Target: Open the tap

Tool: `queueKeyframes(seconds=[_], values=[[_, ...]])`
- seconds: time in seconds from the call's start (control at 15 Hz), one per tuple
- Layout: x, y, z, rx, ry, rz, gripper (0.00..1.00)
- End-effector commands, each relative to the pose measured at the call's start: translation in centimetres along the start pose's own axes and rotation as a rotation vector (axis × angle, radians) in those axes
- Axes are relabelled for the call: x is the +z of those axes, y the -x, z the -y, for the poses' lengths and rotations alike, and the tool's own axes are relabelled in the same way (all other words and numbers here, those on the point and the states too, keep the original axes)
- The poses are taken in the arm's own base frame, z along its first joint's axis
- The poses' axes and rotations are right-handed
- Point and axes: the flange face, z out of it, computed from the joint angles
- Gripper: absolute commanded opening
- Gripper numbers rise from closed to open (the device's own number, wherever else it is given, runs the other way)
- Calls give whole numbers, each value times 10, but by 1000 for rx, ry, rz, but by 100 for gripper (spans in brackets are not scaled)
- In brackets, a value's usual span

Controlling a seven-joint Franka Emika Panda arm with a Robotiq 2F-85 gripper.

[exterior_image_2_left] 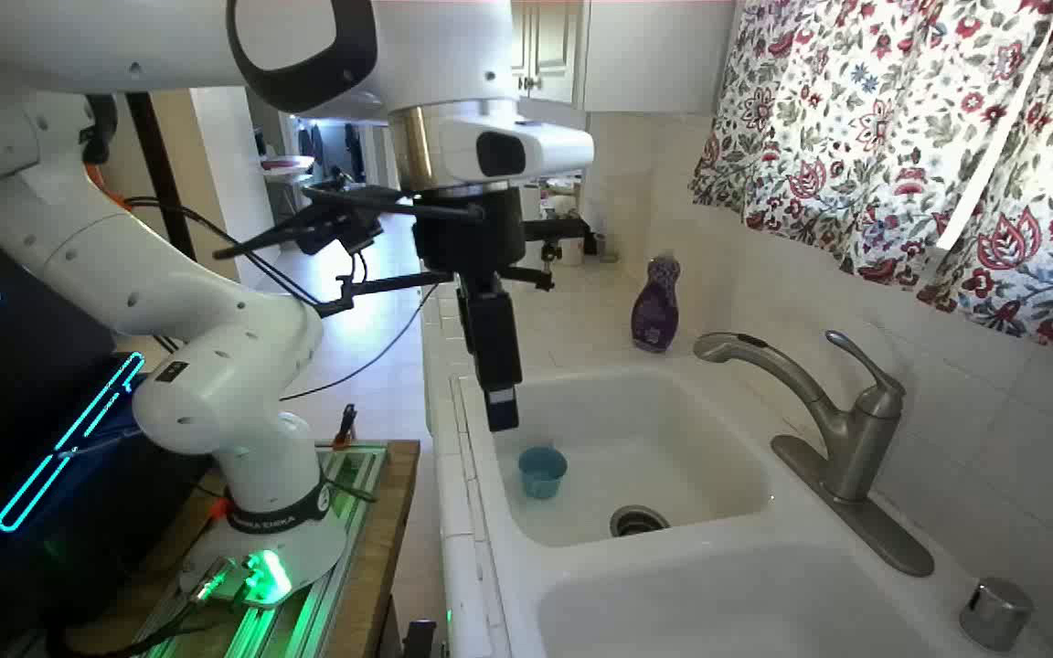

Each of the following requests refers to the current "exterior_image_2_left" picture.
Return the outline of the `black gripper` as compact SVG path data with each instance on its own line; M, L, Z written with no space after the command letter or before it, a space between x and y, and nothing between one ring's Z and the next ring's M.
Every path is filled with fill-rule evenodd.
M486 429L517 429L517 384L521 371L512 301L496 285L496 272L520 263L528 254L520 193L478 190L464 199L429 199L413 223L413 246L433 272L448 272L464 280L458 302Z

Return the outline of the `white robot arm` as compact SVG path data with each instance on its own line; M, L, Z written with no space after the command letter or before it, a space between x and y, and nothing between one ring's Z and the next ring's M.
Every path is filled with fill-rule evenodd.
M0 0L0 250L113 332L179 351L133 400L139 433L227 479L231 513L179 584L279 608L344 555L344 525L283 389L318 311L183 257L83 172L97 94L253 88L284 113L384 121L422 260L464 301L486 418L512 429L520 356L503 272L520 188L592 162L582 128L517 109L512 0Z

